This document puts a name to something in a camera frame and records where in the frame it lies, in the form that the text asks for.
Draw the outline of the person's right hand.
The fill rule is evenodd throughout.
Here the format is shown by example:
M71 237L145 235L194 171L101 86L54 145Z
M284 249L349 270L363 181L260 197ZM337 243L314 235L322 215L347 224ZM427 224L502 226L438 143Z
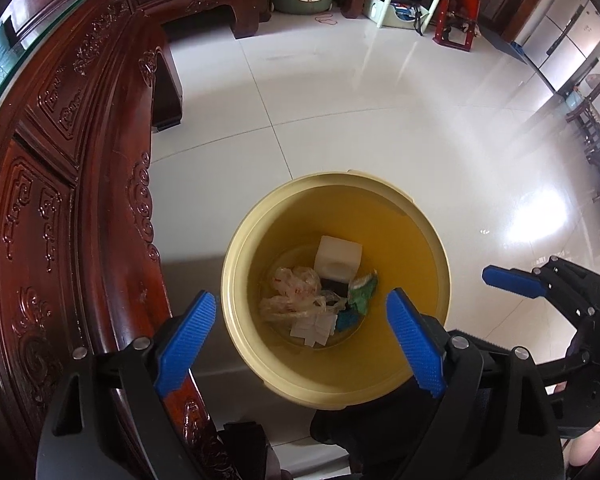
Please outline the person's right hand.
M582 436L575 439L562 439L560 443L565 467L585 466L600 447L600 421Z

